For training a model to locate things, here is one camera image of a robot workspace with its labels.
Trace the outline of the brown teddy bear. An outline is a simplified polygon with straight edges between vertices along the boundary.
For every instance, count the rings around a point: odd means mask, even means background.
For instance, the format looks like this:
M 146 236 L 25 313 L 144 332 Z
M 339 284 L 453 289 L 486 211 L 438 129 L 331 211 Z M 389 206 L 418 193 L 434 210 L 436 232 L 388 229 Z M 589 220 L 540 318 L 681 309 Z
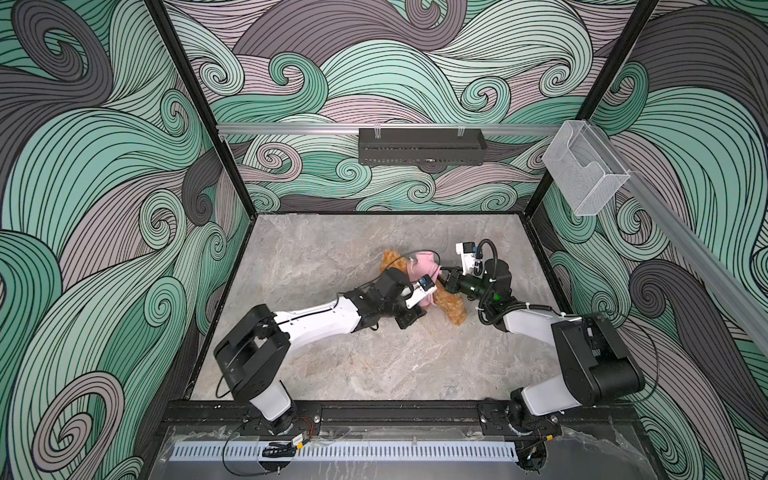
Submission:
M 417 252 L 407 253 L 404 257 L 402 257 L 395 250 L 385 250 L 382 253 L 379 270 L 383 271 L 388 268 L 395 268 L 408 275 L 408 261 L 411 260 Z M 439 281 L 437 288 L 438 290 L 434 294 L 435 304 L 424 309 L 428 311 L 430 308 L 436 307 L 443 312 L 443 314 L 452 324 L 461 325 L 467 319 L 467 311 L 464 305 L 464 301 L 458 294 L 448 293 Z

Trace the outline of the pink teddy hoodie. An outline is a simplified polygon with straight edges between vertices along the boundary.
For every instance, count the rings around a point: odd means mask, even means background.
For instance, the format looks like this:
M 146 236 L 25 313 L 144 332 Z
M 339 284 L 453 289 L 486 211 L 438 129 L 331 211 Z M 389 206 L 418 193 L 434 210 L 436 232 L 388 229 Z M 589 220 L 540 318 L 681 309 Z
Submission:
M 434 294 L 438 290 L 439 271 L 439 261 L 436 259 L 436 254 L 433 252 L 417 252 L 414 257 L 408 261 L 407 273 L 411 282 L 420 281 L 425 276 L 430 279 L 428 285 L 423 288 L 426 292 L 426 296 L 419 302 L 419 305 L 423 308 L 435 304 Z

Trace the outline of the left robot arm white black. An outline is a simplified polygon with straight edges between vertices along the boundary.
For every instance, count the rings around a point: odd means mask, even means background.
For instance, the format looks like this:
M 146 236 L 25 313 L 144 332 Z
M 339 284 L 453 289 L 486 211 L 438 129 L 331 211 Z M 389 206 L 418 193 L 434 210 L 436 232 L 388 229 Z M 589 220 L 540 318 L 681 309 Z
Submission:
M 294 401 L 278 373 L 286 356 L 336 335 L 356 333 L 392 318 L 406 329 L 426 314 L 421 302 L 437 291 L 424 275 L 411 280 L 396 268 L 338 293 L 325 304 L 296 311 L 252 307 L 214 348 L 214 358 L 234 400 L 246 402 L 273 425 L 290 422 Z

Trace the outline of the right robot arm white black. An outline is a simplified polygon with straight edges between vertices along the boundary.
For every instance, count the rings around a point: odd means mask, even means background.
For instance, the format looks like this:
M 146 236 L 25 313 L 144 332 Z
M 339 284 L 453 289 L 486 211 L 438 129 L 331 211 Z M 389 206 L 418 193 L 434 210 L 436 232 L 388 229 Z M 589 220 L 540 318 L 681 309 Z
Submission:
M 447 292 L 477 302 L 482 324 L 554 348 L 559 372 L 511 393 L 515 417 L 592 407 L 645 388 L 641 368 L 610 320 L 600 313 L 567 315 L 516 299 L 505 262 L 490 259 L 468 269 L 443 267 L 438 279 Z

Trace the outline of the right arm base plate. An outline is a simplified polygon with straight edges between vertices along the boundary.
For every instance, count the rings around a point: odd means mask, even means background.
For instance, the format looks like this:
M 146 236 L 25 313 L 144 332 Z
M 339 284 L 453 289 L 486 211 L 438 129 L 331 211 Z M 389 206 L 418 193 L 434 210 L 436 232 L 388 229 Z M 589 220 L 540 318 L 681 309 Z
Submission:
M 482 430 L 487 435 L 548 441 L 562 434 L 552 416 L 532 415 L 520 399 L 484 399 L 477 407 Z

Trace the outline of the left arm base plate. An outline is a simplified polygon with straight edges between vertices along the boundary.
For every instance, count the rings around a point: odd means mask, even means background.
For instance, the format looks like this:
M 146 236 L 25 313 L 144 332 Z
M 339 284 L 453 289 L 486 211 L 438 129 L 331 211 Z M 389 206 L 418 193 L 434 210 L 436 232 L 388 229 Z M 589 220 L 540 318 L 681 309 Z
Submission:
M 294 400 L 288 410 L 274 420 L 266 420 L 255 409 L 249 411 L 242 433 L 246 436 L 279 437 L 306 432 L 310 435 L 318 429 L 322 418 L 319 402 Z

